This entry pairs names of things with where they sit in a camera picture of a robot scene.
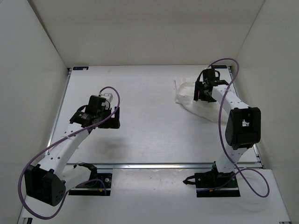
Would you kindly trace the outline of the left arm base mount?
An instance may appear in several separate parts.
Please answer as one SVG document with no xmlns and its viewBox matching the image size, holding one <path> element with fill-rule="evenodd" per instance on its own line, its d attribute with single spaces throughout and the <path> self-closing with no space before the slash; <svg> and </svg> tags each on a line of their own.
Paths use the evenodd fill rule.
<svg viewBox="0 0 299 224">
<path fill-rule="evenodd" d="M 88 170 L 89 179 L 87 183 L 81 183 L 72 188 L 70 196 L 110 196 L 112 187 L 112 171 L 100 171 L 95 165 L 88 163 L 77 163 L 73 170 Z"/>
</svg>

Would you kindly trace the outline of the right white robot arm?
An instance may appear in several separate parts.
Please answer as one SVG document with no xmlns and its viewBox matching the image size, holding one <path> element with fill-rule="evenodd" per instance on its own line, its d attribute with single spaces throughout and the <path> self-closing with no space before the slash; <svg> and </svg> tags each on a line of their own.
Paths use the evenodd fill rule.
<svg viewBox="0 0 299 224">
<path fill-rule="evenodd" d="M 215 162 L 217 171 L 209 176 L 210 183 L 220 187 L 226 182 L 226 173 L 231 173 L 242 155 L 261 139 L 261 111 L 242 102 L 230 84 L 220 79 L 214 68 L 205 69 L 195 82 L 195 101 L 220 104 L 219 114 L 228 115 L 225 133 L 221 135 L 224 153 Z"/>
</svg>

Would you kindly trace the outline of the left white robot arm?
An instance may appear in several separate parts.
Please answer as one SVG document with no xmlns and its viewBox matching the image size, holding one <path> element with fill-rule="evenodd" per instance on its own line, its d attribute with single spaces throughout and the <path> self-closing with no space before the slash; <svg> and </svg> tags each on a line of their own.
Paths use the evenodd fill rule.
<svg viewBox="0 0 299 224">
<path fill-rule="evenodd" d="M 111 107 L 113 95 L 92 95 L 86 105 L 81 106 L 70 118 L 62 139 L 53 143 L 47 154 L 35 165 L 29 164 L 21 180 L 25 181 L 26 194 L 38 201 L 57 206 L 68 190 L 85 183 L 98 183 L 97 169 L 93 164 L 81 162 L 66 170 L 69 159 L 79 145 L 96 128 L 120 128 L 119 106 Z"/>
</svg>

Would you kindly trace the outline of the white skirt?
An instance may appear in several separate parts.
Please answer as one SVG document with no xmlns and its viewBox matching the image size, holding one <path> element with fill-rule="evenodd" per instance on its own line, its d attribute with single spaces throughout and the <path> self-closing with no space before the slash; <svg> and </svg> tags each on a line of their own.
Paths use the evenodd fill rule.
<svg viewBox="0 0 299 224">
<path fill-rule="evenodd" d="M 217 123 L 220 103 L 193 100 L 196 79 L 196 77 L 175 77 L 175 101 L 189 112 Z"/>
</svg>

